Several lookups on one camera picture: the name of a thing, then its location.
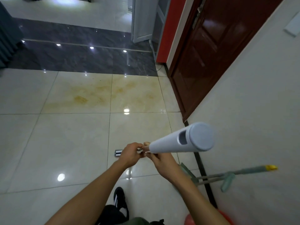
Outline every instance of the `red brown door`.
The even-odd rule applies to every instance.
[[[281,1],[206,0],[192,29],[193,16],[201,3],[194,1],[184,29],[188,32],[181,38],[170,67],[184,121]]]

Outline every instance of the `black sneaker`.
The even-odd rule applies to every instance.
[[[115,189],[115,193],[113,194],[114,205],[117,207],[118,210],[121,208],[126,209],[126,219],[129,220],[129,211],[125,201],[125,194],[121,187]]]

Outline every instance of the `forearm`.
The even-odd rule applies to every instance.
[[[94,225],[124,170],[123,164],[116,161],[107,171],[67,202],[45,225]]]
[[[229,224],[182,171],[178,172],[170,182],[181,194],[196,225]]]

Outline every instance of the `curtain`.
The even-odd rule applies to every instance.
[[[0,2],[0,68],[6,67],[22,38],[23,33]]]

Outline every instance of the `black pants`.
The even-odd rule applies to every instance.
[[[128,221],[124,214],[114,205],[106,205],[95,225],[116,225]],[[164,225],[163,220],[153,221],[150,225]]]

